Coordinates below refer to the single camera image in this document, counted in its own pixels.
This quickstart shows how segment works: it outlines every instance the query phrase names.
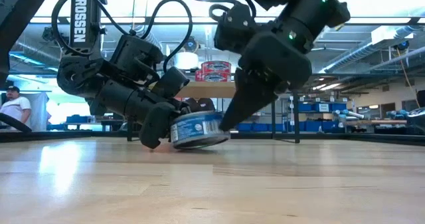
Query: wooden table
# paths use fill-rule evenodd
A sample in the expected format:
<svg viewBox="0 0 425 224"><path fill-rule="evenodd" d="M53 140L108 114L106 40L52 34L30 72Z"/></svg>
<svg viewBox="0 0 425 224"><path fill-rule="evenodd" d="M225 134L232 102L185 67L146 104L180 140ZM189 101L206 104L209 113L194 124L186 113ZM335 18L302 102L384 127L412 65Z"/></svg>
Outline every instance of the wooden table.
<svg viewBox="0 0 425 224"><path fill-rule="evenodd" d="M123 138L0 144L0 223L423 223L425 148Z"/></svg>

